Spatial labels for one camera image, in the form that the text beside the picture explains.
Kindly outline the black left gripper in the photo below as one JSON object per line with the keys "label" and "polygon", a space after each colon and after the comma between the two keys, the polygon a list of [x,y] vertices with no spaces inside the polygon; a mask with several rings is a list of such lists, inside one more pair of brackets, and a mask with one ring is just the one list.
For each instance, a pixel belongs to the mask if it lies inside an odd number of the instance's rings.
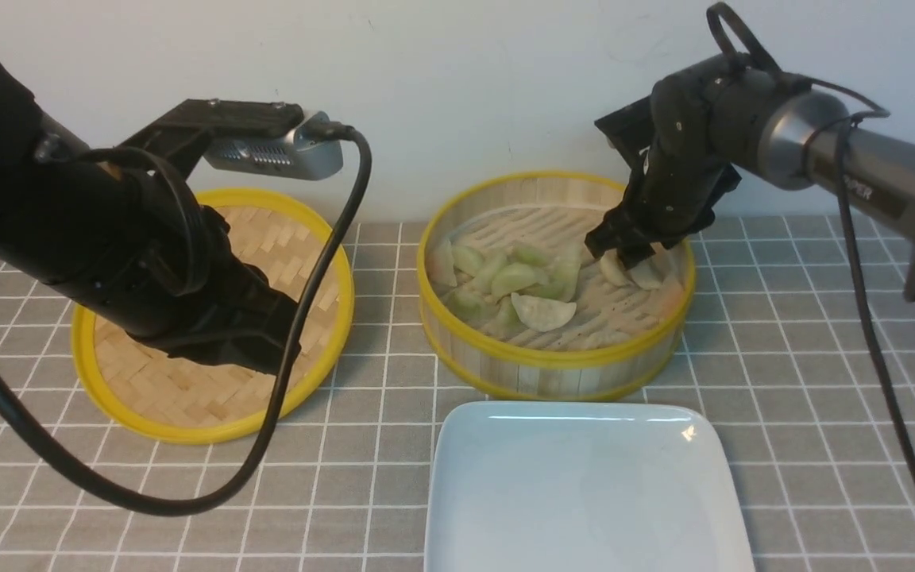
{"label": "black left gripper", "polygon": [[171,358],[277,374],[284,355],[301,352],[290,339],[299,305],[233,254],[231,226],[217,210],[203,206],[201,215],[210,239],[206,282],[187,296],[150,286],[139,304],[143,323],[128,323],[128,334]]}

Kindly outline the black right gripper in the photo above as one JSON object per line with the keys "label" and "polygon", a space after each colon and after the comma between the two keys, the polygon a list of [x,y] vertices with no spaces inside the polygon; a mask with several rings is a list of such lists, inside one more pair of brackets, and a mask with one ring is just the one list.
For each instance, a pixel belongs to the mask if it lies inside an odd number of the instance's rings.
{"label": "black right gripper", "polygon": [[631,178],[620,203],[585,235],[593,257],[614,251],[633,270],[654,256],[651,243],[672,246],[715,220],[712,206],[738,179],[712,151],[707,86],[701,75],[677,72],[646,98],[595,121]]}

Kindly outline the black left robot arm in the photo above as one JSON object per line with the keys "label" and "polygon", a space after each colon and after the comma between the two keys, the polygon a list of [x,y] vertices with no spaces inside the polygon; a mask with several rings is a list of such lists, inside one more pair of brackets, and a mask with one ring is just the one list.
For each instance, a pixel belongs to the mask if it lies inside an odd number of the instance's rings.
{"label": "black left robot arm", "polygon": [[0,62],[0,260],[172,358],[276,374],[297,303],[166,159],[118,156],[106,170]]}

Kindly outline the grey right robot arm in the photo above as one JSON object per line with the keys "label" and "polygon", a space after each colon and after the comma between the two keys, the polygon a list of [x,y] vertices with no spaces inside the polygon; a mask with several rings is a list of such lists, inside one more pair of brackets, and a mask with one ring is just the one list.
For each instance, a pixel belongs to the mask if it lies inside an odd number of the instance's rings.
{"label": "grey right robot arm", "polygon": [[905,300],[915,303],[915,144],[853,126],[838,87],[774,75],[747,54],[715,55],[596,120],[631,167],[620,203],[585,235],[594,257],[625,267],[672,249],[715,220],[748,172],[784,191],[820,186],[911,243]]}

